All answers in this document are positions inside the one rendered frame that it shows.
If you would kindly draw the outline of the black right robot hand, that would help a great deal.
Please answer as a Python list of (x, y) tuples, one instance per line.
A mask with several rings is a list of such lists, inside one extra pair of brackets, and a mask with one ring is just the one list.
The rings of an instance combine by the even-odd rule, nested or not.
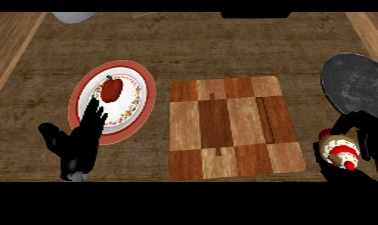
[[(367, 161), (373, 158), (378, 170), (378, 118), (364, 111), (350, 112), (339, 116), (333, 127), (329, 129), (332, 135), (345, 135), (357, 142), (360, 147), (360, 159)], [(373, 180), (357, 168), (353, 171), (348, 171), (338, 168), (322, 159), (319, 154), (319, 141), (313, 143), (313, 152), (316, 162), (320, 166), (320, 173), (329, 182), (376, 183), (376, 180)]]

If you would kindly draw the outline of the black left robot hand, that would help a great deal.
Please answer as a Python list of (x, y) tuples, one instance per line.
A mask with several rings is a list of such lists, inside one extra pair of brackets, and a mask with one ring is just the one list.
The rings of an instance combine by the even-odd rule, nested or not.
[(99, 100), (91, 98), (79, 126), (71, 134), (66, 134), (51, 123), (38, 125), (46, 147), (60, 158), (60, 179), (65, 181), (71, 181), (69, 174), (75, 172), (88, 174), (93, 170), (106, 118), (108, 114), (99, 106)]

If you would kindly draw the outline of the red and white cupcake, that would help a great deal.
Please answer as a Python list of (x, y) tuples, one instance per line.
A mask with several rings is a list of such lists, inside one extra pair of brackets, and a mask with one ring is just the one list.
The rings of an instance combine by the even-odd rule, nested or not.
[(330, 129), (319, 133), (319, 154), (322, 159), (341, 169), (353, 171), (360, 161), (360, 147), (345, 135), (332, 135)]

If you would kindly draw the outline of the checkered wooden cutting board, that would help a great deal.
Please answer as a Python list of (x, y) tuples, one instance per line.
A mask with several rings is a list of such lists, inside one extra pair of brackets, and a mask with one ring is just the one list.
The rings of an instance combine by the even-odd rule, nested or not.
[(304, 157), (276, 77), (171, 83), (171, 180), (304, 170)]

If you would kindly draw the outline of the dark grey pan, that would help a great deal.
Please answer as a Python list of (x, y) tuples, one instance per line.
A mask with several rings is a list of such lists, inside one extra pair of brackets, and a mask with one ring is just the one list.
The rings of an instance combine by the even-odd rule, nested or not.
[(378, 117), (378, 62), (361, 54), (330, 56), (320, 70), (325, 97), (341, 114), (364, 111)]

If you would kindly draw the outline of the red round placemat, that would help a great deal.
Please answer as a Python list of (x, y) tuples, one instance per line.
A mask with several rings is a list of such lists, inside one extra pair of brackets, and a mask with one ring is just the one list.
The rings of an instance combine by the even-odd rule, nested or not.
[(87, 73), (68, 103), (71, 128), (79, 125), (91, 98), (99, 101), (108, 115), (99, 144), (110, 145), (136, 133), (153, 109), (156, 87), (147, 69), (133, 61), (115, 60)]

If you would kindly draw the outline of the white floral plate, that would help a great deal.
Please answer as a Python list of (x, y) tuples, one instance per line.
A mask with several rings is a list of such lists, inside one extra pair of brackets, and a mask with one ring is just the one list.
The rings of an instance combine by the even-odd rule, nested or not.
[[(102, 88), (108, 79), (119, 80), (122, 88), (115, 101), (106, 103), (102, 99)], [(94, 75), (84, 84), (78, 97), (78, 118), (82, 118), (91, 98), (99, 100), (99, 106), (108, 114), (103, 125), (103, 134), (121, 131), (137, 119), (146, 104), (147, 88), (140, 73), (127, 67), (113, 67)]]

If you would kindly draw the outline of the red bell pepper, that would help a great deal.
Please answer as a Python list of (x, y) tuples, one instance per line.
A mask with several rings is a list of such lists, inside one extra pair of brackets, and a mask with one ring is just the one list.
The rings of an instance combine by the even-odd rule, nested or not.
[(122, 80), (113, 79), (110, 76), (106, 76), (106, 81), (102, 86), (100, 98), (105, 103), (113, 102), (122, 91)]

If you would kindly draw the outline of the pale grey round object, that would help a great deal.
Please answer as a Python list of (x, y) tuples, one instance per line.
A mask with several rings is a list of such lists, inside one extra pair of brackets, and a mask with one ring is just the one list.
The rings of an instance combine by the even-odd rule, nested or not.
[(94, 12), (53, 12), (56, 19), (65, 24), (81, 23), (94, 16)]

